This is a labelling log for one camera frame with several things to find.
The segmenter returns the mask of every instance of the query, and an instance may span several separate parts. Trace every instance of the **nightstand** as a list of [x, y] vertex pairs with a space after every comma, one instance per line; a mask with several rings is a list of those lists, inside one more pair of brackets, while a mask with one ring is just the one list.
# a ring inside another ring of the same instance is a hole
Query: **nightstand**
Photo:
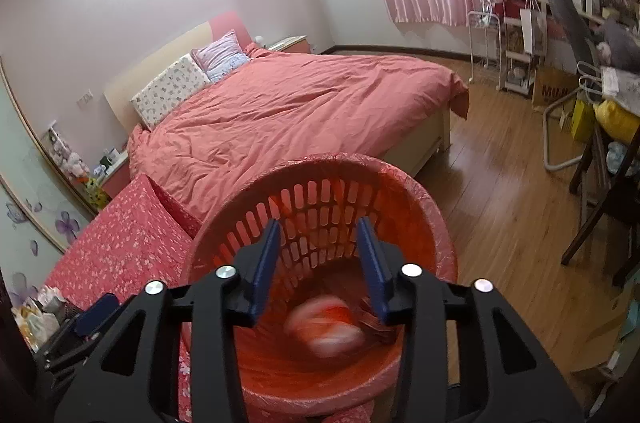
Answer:
[[118, 160], [108, 168], [107, 175], [100, 183], [100, 187], [111, 199], [115, 199], [130, 182], [129, 154], [124, 151]]
[[269, 46], [271, 51], [282, 51], [283, 53], [306, 53], [311, 54], [311, 46], [306, 41], [306, 35], [300, 37], [283, 38], [281, 41]]

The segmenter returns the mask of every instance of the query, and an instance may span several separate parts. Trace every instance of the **cream headboard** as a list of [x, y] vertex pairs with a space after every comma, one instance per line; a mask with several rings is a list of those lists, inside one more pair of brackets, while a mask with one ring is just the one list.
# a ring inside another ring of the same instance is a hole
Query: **cream headboard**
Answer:
[[113, 114], [127, 133], [140, 123], [140, 118], [129, 100], [145, 88], [160, 72], [192, 49], [204, 47], [233, 29], [240, 47], [244, 49], [251, 43], [251, 37], [244, 24], [233, 11], [219, 15], [204, 24], [193, 28], [181, 37], [146, 57], [137, 66], [131, 67], [106, 86], [104, 97], [111, 105]]

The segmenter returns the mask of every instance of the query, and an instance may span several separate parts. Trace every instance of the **basket on shelf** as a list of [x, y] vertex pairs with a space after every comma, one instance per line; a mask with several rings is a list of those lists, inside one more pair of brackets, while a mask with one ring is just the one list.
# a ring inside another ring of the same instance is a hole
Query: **basket on shelf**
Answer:
[[[379, 343], [346, 363], [319, 366], [292, 351], [282, 326], [289, 311], [322, 293], [347, 304], [366, 295], [357, 259], [357, 218], [368, 215], [382, 241], [410, 262], [455, 281], [456, 256], [440, 211], [425, 189], [382, 161], [322, 154], [287, 162], [247, 184], [209, 216], [182, 271], [184, 283], [231, 263], [256, 242], [268, 219], [282, 227], [270, 298], [254, 329], [236, 328], [245, 401], [286, 414], [324, 415], [360, 405], [398, 376], [402, 337]], [[190, 326], [183, 336], [190, 345]]]

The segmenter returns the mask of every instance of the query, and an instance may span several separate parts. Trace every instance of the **bed leg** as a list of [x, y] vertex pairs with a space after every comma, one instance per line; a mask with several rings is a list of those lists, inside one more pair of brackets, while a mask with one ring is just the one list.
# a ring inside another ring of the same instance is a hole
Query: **bed leg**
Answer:
[[440, 146], [438, 147], [439, 152], [444, 152], [449, 150], [451, 146], [451, 135], [450, 135], [450, 119], [449, 119], [449, 107], [446, 106], [442, 110], [442, 135], [440, 136], [442, 141], [440, 142]]

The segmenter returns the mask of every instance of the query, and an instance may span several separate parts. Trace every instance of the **baseboard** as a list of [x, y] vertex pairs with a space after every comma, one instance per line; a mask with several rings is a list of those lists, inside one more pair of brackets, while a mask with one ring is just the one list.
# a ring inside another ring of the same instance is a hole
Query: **baseboard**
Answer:
[[366, 46], [361, 44], [347, 46], [333, 46], [323, 51], [321, 54], [332, 54], [335, 51], [380, 51], [383, 53], [401, 54], [421, 54], [422, 56], [439, 56], [440, 58], [450, 58], [452, 60], [469, 60], [469, 55], [465, 53], [454, 53], [453, 51], [439, 51], [426, 48], [408, 48], [401, 46]]

